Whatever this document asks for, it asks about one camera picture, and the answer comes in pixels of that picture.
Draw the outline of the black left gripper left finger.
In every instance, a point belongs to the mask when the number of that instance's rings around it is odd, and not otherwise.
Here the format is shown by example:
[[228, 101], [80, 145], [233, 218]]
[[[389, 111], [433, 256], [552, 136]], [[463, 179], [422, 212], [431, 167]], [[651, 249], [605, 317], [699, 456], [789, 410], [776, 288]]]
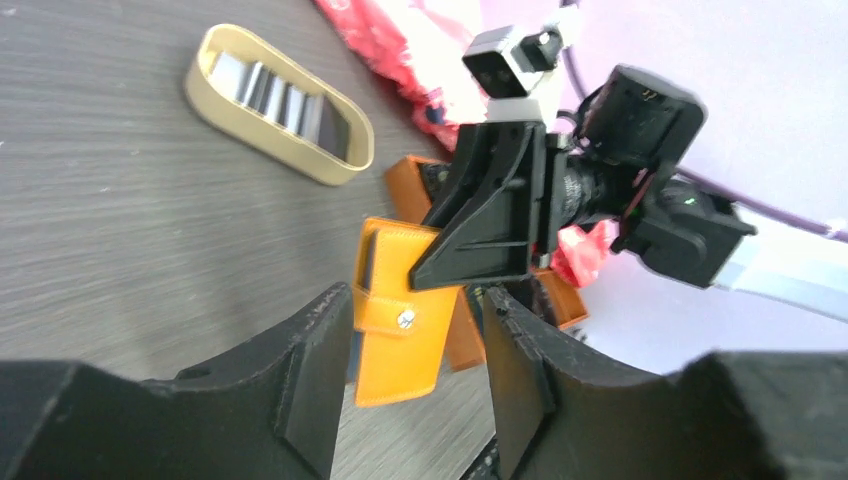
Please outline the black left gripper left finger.
[[79, 361], [1, 365], [5, 479], [327, 479], [353, 323], [337, 283], [171, 380]]

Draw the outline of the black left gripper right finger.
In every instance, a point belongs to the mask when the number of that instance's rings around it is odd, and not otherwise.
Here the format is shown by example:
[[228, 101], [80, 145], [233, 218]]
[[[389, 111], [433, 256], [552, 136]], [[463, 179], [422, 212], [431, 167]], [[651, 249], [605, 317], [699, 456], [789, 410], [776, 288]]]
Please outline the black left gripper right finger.
[[714, 352], [656, 375], [484, 303], [504, 479], [843, 479], [845, 353]]

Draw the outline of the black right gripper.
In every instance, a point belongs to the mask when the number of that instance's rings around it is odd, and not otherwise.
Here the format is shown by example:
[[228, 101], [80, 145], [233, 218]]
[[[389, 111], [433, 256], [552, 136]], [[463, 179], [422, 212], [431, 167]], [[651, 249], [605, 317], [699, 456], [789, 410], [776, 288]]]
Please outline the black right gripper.
[[[611, 249], [649, 270], [707, 288], [741, 241], [755, 234], [732, 201], [677, 178], [705, 123], [701, 101], [676, 84], [619, 64], [581, 103], [579, 153], [556, 182], [559, 224], [619, 225]], [[448, 177], [423, 220], [436, 239], [409, 273], [415, 290], [528, 276], [544, 199], [546, 126], [463, 125]]]

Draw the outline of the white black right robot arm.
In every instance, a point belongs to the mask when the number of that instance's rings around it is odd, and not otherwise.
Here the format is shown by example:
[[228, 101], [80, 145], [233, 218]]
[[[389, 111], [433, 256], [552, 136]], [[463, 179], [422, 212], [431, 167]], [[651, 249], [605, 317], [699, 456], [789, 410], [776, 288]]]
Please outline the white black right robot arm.
[[692, 93], [619, 65], [576, 113], [574, 131], [537, 119], [466, 124], [424, 218], [437, 236], [407, 278], [414, 291], [528, 278], [559, 229], [614, 221], [613, 253], [681, 283], [847, 317], [847, 240], [777, 221], [682, 173], [706, 120]]

